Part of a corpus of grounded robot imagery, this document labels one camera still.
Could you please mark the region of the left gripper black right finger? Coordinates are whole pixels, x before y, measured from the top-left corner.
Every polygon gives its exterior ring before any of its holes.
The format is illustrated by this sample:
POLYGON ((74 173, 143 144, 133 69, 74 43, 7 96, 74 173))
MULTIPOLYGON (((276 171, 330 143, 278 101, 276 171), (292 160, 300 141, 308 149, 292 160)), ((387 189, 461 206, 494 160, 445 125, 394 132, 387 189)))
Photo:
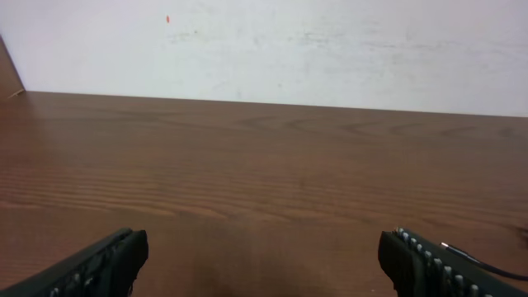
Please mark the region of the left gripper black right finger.
POLYGON ((495 277, 526 281, 526 276, 490 266, 448 243, 431 243, 409 229, 382 232, 378 259, 398 297, 527 297, 495 277))

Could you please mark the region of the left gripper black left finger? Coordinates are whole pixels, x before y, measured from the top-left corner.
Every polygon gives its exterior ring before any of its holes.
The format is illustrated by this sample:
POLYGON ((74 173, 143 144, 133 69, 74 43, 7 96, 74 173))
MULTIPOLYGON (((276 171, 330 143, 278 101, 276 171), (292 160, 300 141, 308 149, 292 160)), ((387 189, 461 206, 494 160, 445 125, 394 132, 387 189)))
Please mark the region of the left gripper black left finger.
POLYGON ((118 230, 1 291, 2 297, 129 297, 149 257, 144 230, 118 230))

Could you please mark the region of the brown wooden side panel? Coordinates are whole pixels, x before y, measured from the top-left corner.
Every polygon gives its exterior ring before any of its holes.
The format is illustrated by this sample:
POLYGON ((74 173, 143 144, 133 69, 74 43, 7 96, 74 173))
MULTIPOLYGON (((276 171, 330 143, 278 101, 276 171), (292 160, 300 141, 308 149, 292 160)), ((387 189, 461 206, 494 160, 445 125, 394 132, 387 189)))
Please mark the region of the brown wooden side panel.
POLYGON ((5 42, 1 39, 0 44, 0 96, 8 99, 23 93, 25 88, 18 75, 16 67, 12 62, 5 42))

